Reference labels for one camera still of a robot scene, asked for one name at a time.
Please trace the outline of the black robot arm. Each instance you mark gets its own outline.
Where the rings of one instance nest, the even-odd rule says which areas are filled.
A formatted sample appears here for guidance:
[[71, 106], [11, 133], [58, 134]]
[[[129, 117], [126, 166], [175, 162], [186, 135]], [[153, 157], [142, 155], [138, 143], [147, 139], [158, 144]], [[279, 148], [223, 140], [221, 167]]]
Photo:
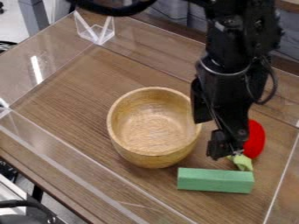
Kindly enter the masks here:
[[278, 78], [270, 53], [285, 30], [275, 0], [186, 0], [205, 9], [206, 54], [191, 83], [191, 112], [197, 123], [214, 121], [207, 156], [235, 156], [250, 139], [249, 111], [273, 100]]

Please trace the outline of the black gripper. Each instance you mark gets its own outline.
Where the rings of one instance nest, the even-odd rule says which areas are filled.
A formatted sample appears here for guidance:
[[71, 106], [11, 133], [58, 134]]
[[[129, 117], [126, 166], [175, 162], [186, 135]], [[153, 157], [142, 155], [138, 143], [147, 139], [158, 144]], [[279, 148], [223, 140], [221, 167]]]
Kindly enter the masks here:
[[191, 112], [195, 123], [215, 121], [207, 156], [219, 160], [241, 151], [249, 140], [249, 110], [265, 91], [267, 70], [253, 63], [237, 70], [218, 65], [210, 56], [197, 63], [191, 82]]

